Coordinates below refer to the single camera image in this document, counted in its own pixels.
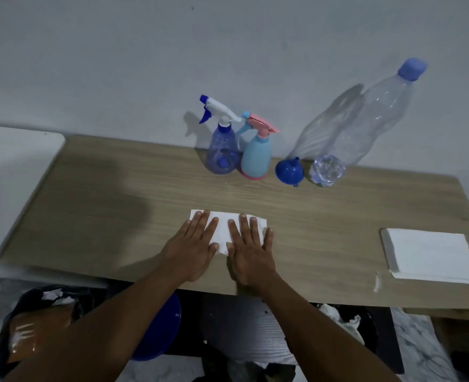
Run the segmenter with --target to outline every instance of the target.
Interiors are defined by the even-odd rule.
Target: pink spray head
[[[268,138],[270,134],[280,133],[278,128],[256,114],[244,112],[243,117],[252,128],[257,130],[257,135],[259,135],[260,138],[265,139]]]

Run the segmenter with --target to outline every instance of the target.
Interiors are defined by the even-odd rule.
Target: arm
[[[241,235],[234,221],[229,221],[233,244],[228,250],[234,274],[238,282],[254,288],[272,310],[309,382],[399,381],[376,355],[282,280],[272,257],[271,229],[261,246],[255,218],[249,226],[242,215],[240,228]]]
[[[197,280],[208,268],[218,249],[209,244],[218,219],[206,227],[208,217],[206,210],[187,220],[163,248],[157,270],[57,334],[4,381],[114,382],[176,288]]]

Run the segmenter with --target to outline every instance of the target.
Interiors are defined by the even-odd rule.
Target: blue spray bottle
[[[209,145],[206,164],[213,173],[231,173],[239,164],[238,143],[231,122],[242,121],[242,118],[213,98],[201,95],[200,100],[204,104],[204,116],[199,123],[204,123],[212,116],[218,119],[217,129]]]
[[[253,128],[257,130],[257,135],[252,138],[243,153],[242,173],[249,180],[262,180],[272,162],[272,142],[269,135],[279,133],[280,130],[256,114],[245,111],[243,117],[245,125],[237,134]]]

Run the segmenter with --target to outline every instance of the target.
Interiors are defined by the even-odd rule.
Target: white wall
[[[362,164],[456,175],[469,197],[469,0],[0,0],[0,125],[205,147],[206,94],[280,127],[285,156],[411,56],[429,70]]]

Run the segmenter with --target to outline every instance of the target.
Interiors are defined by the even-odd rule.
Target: marble floor
[[[15,307],[18,298],[40,283],[0,279],[0,330],[2,320]],[[434,334],[427,316],[408,315],[392,308],[397,340],[401,349],[406,382],[458,381],[452,364]],[[118,382],[191,382],[203,375],[200,358],[162,355],[148,362],[130,361]],[[305,382],[297,369],[295,382]]]

